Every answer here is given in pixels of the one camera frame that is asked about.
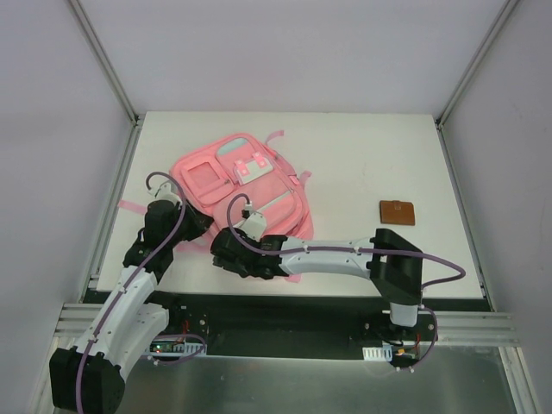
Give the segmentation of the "pink student backpack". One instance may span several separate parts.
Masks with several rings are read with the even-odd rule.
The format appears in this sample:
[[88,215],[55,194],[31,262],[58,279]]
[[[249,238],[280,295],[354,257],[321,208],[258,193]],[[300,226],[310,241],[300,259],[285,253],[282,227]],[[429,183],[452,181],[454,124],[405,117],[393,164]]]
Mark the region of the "pink student backpack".
[[[230,135],[181,157],[166,181],[214,222],[194,241],[182,241],[173,251],[206,252],[218,233],[236,229],[242,213],[231,207],[233,197],[244,194],[267,220],[264,235],[287,235],[310,239],[314,234],[311,210],[304,185],[309,172],[294,168],[266,142],[249,134]],[[120,207],[145,216],[147,206],[121,201]]]

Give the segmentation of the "brown leather wallet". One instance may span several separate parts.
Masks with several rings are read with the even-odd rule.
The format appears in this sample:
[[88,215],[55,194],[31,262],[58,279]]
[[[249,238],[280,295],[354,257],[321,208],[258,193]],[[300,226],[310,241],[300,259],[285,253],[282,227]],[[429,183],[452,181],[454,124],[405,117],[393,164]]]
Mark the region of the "brown leather wallet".
[[412,202],[380,200],[379,219],[383,224],[414,226],[415,209]]

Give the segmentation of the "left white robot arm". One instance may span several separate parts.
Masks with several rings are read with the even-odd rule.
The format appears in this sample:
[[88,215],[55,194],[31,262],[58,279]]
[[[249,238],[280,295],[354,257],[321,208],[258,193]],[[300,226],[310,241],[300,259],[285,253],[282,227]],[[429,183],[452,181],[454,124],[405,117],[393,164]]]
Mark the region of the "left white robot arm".
[[147,206],[116,287],[81,337],[50,358],[55,407],[77,413],[117,411],[126,380],[146,348],[159,333],[174,335],[182,325],[178,310],[151,303],[149,297],[172,265],[174,249],[203,236],[212,223],[212,217],[187,202],[157,200]]

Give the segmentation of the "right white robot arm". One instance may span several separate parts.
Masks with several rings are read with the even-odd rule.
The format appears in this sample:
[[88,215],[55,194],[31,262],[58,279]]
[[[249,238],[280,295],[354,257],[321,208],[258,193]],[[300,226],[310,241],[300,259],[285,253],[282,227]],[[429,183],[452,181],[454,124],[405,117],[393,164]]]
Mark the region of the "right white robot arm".
[[256,241],[241,229],[225,228],[211,243],[210,253],[214,266],[243,278],[331,273],[369,280],[390,304],[388,329],[394,338],[408,340],[419,329],[423,252],[389,229],[352,241],[287,235],[265,235]]

